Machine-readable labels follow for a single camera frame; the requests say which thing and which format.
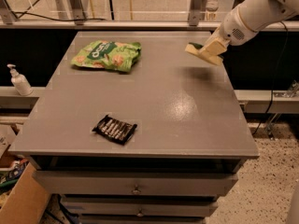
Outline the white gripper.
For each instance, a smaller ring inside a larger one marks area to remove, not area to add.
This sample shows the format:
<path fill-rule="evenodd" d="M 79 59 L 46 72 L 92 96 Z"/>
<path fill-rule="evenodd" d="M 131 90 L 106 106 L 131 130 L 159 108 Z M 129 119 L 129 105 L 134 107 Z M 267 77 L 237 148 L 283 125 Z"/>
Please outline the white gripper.
<path fill-rule="evenodd" d="M 223 19 L 211 37 L 207 40 L 204 48 L 212 55 L 223 54 L 228 45 L 241 46 L 257 35 L 242 21 L 238 8 L 234 8 Z"/>

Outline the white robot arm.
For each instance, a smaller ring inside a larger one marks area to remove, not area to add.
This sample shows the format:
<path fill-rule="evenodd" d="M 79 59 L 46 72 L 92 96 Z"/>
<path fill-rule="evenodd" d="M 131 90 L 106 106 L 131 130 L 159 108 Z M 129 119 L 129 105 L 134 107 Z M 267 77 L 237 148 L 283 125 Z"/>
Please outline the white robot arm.
<path fill-rule="evenodd" d="M 244 0 L 226 14 L 198 53 L 205 58 L 218 56 L 229 45 L 243 45 L 266 26 L 298 14 L 299 0 Z"/>

